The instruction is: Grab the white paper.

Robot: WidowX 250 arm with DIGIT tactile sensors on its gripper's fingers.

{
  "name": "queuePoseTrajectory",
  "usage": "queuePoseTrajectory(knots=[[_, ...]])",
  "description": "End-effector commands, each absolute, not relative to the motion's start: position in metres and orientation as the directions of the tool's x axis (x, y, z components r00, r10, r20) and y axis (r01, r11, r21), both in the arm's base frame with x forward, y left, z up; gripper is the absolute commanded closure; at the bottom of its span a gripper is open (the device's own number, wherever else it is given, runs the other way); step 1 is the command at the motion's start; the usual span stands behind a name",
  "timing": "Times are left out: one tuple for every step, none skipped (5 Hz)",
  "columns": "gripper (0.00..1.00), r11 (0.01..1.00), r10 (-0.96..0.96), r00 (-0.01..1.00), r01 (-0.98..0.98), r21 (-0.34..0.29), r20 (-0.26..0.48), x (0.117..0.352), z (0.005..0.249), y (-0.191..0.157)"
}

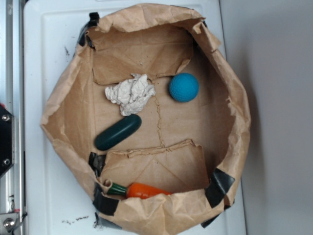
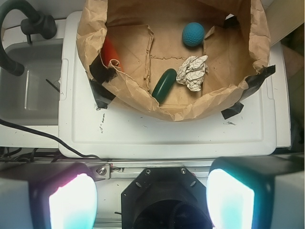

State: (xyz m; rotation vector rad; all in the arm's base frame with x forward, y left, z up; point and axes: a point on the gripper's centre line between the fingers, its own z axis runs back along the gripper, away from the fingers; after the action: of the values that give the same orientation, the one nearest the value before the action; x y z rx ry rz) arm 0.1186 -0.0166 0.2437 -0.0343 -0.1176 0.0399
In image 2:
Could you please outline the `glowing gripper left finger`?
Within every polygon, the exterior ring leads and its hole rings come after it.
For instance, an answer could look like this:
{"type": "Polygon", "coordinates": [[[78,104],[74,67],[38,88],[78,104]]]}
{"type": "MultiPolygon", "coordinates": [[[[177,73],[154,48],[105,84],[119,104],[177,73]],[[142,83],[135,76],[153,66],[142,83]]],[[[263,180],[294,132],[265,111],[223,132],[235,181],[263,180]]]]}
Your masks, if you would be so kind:
{"type": "Polygon", "coordinates": [[[0,165],[2,229],[91,229],[97,187],[81,162],[0,165]]]}

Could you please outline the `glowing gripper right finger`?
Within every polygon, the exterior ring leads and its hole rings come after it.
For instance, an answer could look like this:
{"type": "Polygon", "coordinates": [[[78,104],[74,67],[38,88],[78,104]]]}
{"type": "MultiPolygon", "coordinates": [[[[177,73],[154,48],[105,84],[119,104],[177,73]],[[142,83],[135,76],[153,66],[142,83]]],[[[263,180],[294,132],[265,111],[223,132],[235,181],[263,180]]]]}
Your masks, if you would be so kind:
{"type": "Polygon", "coordinates": [[[219,157],[212,162],[206,200],[217,229],[303,229],[303,156],[219,157]]]}

